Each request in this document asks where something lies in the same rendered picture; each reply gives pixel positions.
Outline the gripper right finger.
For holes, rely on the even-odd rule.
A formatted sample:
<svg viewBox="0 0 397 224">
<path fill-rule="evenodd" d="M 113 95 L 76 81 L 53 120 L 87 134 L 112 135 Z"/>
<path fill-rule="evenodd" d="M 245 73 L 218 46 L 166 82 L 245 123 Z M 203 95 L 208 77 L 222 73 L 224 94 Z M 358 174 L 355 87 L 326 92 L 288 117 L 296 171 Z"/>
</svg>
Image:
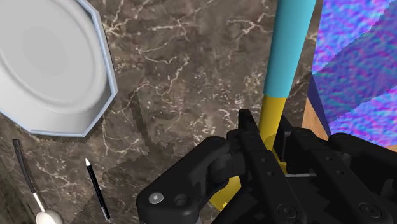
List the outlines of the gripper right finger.
<svg viewBox="0 0 397 224">
<path fill-rule="evenodd" d="M 325 141 L 285 116 L 275 151 L 288 174 L 313 174 L 340 224 L 397 224 L 397 153 L 345 133 Z"/>
</svg>

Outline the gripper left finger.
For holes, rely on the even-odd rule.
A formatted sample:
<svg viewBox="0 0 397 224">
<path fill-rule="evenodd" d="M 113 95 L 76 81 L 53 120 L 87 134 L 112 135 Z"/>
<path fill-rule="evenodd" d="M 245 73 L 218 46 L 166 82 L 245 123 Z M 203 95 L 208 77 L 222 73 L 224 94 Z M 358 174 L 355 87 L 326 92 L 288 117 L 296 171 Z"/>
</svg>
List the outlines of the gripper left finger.
<svg viewBox="0 0 397 224">
<path fill-rule="evenodd" d="M 204 139 L 136 198 L 141 224 L 199 224 L 209 199 L 238 176 L 241 188 L 212 224 L 306 224 L 306 214 L 253 116 L 239 111 L 227 137 Z"/>
</svg>

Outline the blue and yellow handled tool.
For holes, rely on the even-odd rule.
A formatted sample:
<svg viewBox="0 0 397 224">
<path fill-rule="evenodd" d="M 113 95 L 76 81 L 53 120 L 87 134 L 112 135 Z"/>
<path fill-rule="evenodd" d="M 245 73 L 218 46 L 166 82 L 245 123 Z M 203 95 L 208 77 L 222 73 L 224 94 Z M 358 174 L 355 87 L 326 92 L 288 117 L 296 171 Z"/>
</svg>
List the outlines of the blue and yellow handled tool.
<svg viewBox="0 0 397 224">
<path fill-rule="evenodd" d="M 274 142 L 291 90 L 316 0 L 278 0 L 258 128 L 266 148 Z"/>
</svg>

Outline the black pen with white tip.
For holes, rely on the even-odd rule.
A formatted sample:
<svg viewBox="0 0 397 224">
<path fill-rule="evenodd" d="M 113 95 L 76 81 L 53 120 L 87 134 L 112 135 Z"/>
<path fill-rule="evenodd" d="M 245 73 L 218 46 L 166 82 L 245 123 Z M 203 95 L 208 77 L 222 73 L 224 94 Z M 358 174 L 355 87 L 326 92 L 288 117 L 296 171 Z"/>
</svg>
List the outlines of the black pen with white tip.
<svg viewBox="0 0 397 224">
<path fill-rule="evenodd" d="M 92 168 L 92 164 L 90 163 L 90 161 L 89 161 L 88 158 L 85 158 L 85 165 L 86 165 L 88 174 L 89 174 L 89 176 L 90 176 L 90 180 L 91 180 L 91 182 L 92 182 L 92 184 L 93 184 L 93 187 L 94 187 L 96 196 L 97 196 L 97 198 L 98 198 L 98 201 L 99 201 L 99 204 L 100 204 L 102 213 L 103 213 L 105 219 L 106 219 L 107 221 L 109 221 L 109 220 L 111 219 L 111 216 L 110 216 L 110 213 L 109 213 L 109 211 L 108 211 L 108 209 L 107 209 L 107 206 L 106 206 L 105 200 L 104 200 L 104 198 L 103 198 L 103 195 L 102 195 L 100 186 L 99 186 L 99 184 L 98 184 L 98 182 L 97 182 L 97 178 L 96 178 L 95 172 L 94 172 L 94 170 L 93 170 L 93 168 Z"/>
</svg>

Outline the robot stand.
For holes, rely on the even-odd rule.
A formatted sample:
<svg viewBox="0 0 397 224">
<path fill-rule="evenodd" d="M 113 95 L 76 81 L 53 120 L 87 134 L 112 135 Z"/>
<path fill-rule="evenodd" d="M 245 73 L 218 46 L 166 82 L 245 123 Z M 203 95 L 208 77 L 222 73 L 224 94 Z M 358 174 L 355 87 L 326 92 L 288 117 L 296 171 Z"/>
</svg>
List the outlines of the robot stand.
<svg viewBox="0 0 397 224">
<path fill-rule="evenodd" d="M 308 91 L 328 135 L 397 145 L 397 0 L 324 0 Z"/>
</svg>

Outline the white plate with blue rim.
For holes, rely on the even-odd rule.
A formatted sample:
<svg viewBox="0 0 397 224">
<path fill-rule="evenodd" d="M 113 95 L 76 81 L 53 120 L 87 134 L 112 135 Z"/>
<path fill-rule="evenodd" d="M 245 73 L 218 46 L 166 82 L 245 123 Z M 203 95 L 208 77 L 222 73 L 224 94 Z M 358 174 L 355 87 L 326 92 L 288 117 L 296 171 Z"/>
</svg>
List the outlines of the white plate with blue rim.
<svg viewBox="0 0 397 224">
<path fill-rule="evenodd" d="M 0 0 L 0 115 L 32 134 L 85 137 L 117 91 L 88 0 Z"/>
</svg>

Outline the black handled silver spoon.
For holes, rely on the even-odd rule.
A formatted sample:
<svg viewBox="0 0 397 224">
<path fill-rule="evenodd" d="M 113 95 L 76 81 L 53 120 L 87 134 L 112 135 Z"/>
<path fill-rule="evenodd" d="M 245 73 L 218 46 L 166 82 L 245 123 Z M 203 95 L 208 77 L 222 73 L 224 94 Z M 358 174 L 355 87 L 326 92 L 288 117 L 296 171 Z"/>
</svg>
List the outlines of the black handled silver spoon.
<svg viewBox="0 0 397 224">
<path fill-rule="evenodd" d="M 22 175 L 24 176 L 25 182 L 27 183 L 27 186 L 29 187 L 29 190 L 31 191 L 34 197 L 34 200 L 36 201 L 40 209 L 40 212 L 36 215 L 36 224 L 64 224 L 61 215 L 52 209 L 46 209 L 41 199 L 39 198 L 38 192 L 32 183 L 31 177 L 29 175 L 27 166 L 24 161 L 24 156 L 22 153 L 22 145 L 20 143 L 20 140 L 12 139 L 12 144 L 15 150 L 15 154 L 17 156 L 18 164 L 22 171 Z"/>
</svg>

